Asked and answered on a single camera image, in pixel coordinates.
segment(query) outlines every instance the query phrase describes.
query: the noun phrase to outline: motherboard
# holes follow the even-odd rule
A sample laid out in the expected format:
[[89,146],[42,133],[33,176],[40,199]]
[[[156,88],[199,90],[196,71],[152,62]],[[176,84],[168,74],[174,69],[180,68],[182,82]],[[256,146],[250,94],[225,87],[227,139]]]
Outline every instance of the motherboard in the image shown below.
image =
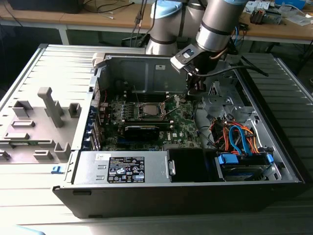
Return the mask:
[[104,113],[103,151],[200,148],[193,103],[179,94],[164,95],[162,102],[141,97],[128,101],[116,96]]

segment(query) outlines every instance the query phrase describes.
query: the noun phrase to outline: power supply label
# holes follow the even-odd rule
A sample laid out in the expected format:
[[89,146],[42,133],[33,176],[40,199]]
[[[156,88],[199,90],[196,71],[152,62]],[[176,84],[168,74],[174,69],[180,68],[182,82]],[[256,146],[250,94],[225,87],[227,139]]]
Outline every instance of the power supply label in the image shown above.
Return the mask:
[[144,183],[145,158],[122,157],[110,158],[108,182],[113,183]]

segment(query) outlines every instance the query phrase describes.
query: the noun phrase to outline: blue cable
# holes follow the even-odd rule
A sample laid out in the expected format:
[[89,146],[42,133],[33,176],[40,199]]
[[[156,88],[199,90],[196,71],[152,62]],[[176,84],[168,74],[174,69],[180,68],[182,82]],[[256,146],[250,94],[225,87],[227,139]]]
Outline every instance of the blue cable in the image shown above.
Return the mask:
[[237,39],[238,39],[238,28],[237,27],[235,27],[235,30],[236,30],[236,39],[235,39],[235,45],[237,44]]
[[241,129],[240,126],[232,126],[229,129],[229,142],[230,142],[230,144],[234,147],[234,149],[236,149],[238,151],[239,154],[242,154],[241,150],[237,147],[237,145],[235,145],[234,140],[233,140],[233,129],[235,129],[235,128],[237,128],[239,130],[245,152],[248,154],[248,156],[252,156],[252,153],[249,149],[249,146],[246,143],[245,133],[244,133],[243,129]]

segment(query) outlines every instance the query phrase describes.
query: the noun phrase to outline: wooden tabletop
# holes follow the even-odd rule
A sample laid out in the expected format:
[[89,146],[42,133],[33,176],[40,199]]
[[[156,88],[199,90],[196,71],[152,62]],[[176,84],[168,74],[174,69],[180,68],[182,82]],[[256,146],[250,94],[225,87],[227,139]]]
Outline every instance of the wooden tabletop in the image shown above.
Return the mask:
[[[101,4],[114,3],[112,0],[97,0],[97,6]],[[114,5],[102,7],[100,10],[107,11],[119,6],[129,4],[128,0],[118,1]],[[105,14],[113,16],[114,19],[106,18],[97,13],[91,13],[83,9],[79,14],[67,14],[60,12],[41,12],[41,11],[16,11],[13,10],[6,2],[8,10],[14,17],[21,22],[41,22],[41,23],[57,23],[57,24],[75,24],[75,25],[94,25],[106,27],[126,27],[132,28],[134,26],[134,19],[139,11],[140,4],[133,4],[118,10],[114,10],[114,14]],[[86,6],[90,11],[95,11],[94,2],[91,1]],[[313,7],[305,7],[305,11],[313,11]],[[142,21],[142,28],[150,27],[150,12],[151,5],[147,5],[145,10],[144,19]],[[312,40],[313,39],[313,24],[306,26],[299,26],[295,23],[283,19],[280,25],[275,24],[262,24],[256,25],[250,23],[249,14],[243,13],[241,21],[249,25],[247,36],[255,37],[269,37],[269,38],[284,38],[284,39],[297,39],[297,40]],[[0,4],[0,17],[3,20],[14,21],[12,16]]]
[[[97,0],[97,6],[101,4],[110,4],[116,1],[112,0]],[[104,6],[100,8],[100,11],[109,11],[111,9],[124,6],[129,4],[127,0],[118,1],[114,5]],[[94,3],[91,2],[85,6],[86,9],[90,11],[95,11]],[[140,4],[133,4],[127,7],[120,8],[118,10],[113,11],[113,15],[103,13],[107,16],[113,16],[114,19],[109,19],[97,13],[91,13],[83,9],[79,14],[64,14],[60,19],[60,23],[62,24],[80,24],[80,25],[94,25],[94,26],[111,26],[111,27],[127,27],[132,28],[134,26],[134,20],[139,12]],[[150,28],[150,12],[151,5],[147,4],[145,13],[143,16],[143,21],[141,24],[142,28]]]
[[[312,6],[306,6],[304,11],[312,11]],[[269,38],[284,38],[298,40],[313,39],[313,24],[299,26],[286,19],[282,19],[279,25],[277,24],[253,24],[250,23],[250,14],[243,13],[240,21],[249,25],[247,36],[269,37]]]

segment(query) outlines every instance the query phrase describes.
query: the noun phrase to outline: green circuit board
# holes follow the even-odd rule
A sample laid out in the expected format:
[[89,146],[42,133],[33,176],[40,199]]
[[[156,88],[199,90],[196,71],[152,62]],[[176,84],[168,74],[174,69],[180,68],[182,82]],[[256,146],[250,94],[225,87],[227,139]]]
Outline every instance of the green circuit board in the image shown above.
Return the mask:
[[[121,144],[119,140],[124,138],[121,132],[123,128],[123,120],[125,117],[130,120],[140,120],[142,115],[139,111],[139,106],[143,105],[150,105],[150,103],[127,103],[121,99],[114,99],[111,101],[112,113],[110,115],[114,116],[115,119],[104,125],[105,144],[103,145],[102,150],[162,151],[167,148],[201,147],[200,138],[195,135],[197,129],[194,120],[192,119],[192,102],[184,101],[181,103],[178,95],[166,102],[164,107],[167,113],[179,107],[166,116],[167,120],[170,120],[173,123],[173,128],[170,131],[160,131],[157,141]],[[128,113],[125,116],[125,107],[131,108],[131,115]]]

